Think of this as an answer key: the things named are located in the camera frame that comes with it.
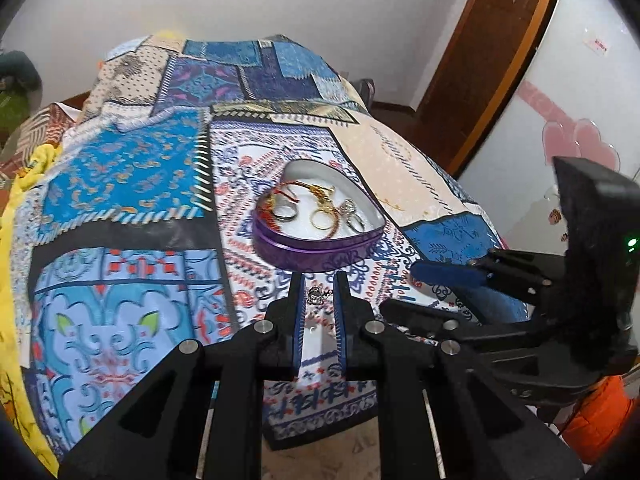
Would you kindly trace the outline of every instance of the white label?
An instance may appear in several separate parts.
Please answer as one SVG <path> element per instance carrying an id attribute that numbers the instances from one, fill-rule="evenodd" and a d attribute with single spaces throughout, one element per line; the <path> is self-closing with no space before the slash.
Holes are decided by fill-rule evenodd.
<path id="1" fill-rule="evenodd" d="M 605 43 L 605 41 L 598 37 L 592 30 L 585 30 L 583 41 L 586 46 L 600 56 L 606 56 L 609 53 L 609 44 Z"/>

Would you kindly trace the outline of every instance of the wall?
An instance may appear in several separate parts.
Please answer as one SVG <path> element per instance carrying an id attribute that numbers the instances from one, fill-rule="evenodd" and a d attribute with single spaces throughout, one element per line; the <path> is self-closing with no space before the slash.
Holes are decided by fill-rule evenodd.
<path id="1" fill-rule="evenodd" d="M 594 39 L 606 53 L 588 46 Z M 527 98 L 526 87 L 539 93 Z M 558 121 L 564 130 L 572 122 L 592 122 L 600 132 L 601 150 L 611 144 L 620 172 L 633 176 L 640 167 L 638 103 L 640 43 L 612 1 L 559 0 L 524 81 L 460 183 L 510 247 L 561 253 L 566 245 L 548 220 L 555 179 L 545 163 L 543 129 Z M 545 202 L 545 195 L 550 200 Z M 636 303 L 640 333 L 638 297 Z"/>
<path id="2" fill-rule="evenodd" d="M 158 30 L 195 40 L 281 33 L 352 79 L 372 77 L 378 100 L 409 104 L 456 0 L 26 0 L 2 38 L 25 51 L 42 101 L 90 88 L 115 45 Z"/>

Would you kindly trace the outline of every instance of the purple tin box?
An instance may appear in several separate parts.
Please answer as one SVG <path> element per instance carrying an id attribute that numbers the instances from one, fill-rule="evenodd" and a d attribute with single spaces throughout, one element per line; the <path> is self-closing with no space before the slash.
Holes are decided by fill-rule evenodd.
<path id="1" fill-rule="evenodd" d="M 356 204 L 357 214 L 363 220 L 365 231 L 352 234 L 354 231 L 346 225 L 344 219 L 340 219 L 340 229 L 333 238 L 310 239 L 322 235 L 322 231 L 314 230 L 309 225 L 309 213 L 316 205 L 310 194 L 305 196 L 296 190 L 300 199 L 299 215 L 295 221 L 281 224 L 282 232 L 268 227 L 255 209 L 252 212 L 254 250 L 258 256 L 280 269 L 323 272 L 351 265 L 372 255 L 385 230 L 385 216 L 356 183 L 327 164 L 306 159 L 293 160 L 284 167 L 280 181 L 291 180 L 334 186 L 335 195 L 332 200 L 335 205 L 345 198 L 352 199 Z"/>

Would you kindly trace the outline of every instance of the yellow cloth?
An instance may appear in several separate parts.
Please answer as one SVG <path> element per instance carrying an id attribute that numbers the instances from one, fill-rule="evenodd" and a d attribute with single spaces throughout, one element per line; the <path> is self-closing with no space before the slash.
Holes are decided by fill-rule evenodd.
<path id="1" fill-rule="evenodd" d="M 36 148 L 31 156 L 31 169 L 14 180 L 0 228 L 0 404 L 29 448 L 54 475 L 58 474 L 58 460 L 36 424 L 18 364 L 9 256 L 15 210 L 22 202 L 24 193 L 42 178 L 61 151 L 62 148 L 54 148 L 50 144 Z"/>

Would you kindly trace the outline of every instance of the pink heart decal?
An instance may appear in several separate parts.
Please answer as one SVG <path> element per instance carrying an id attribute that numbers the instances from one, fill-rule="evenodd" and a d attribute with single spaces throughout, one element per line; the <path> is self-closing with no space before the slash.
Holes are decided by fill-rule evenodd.
<path id="1" fill-rule="evenodd" d="M 573 132 L 558 123 L 545 124 L 542 145 L 547 164 L 551 164 L 554 156 L 580 156 L 580 146 L 575 141 Z"/>
<path id="2" fill-rule="evenodd" d="M 598 127 L 588 119 L 575 123 L 574 139 L 580 147 L 580 155 L 593 162 L 602 164 L 610 170 L 620 169 L 620 158 L 613 146 L 602 142 Z"/>

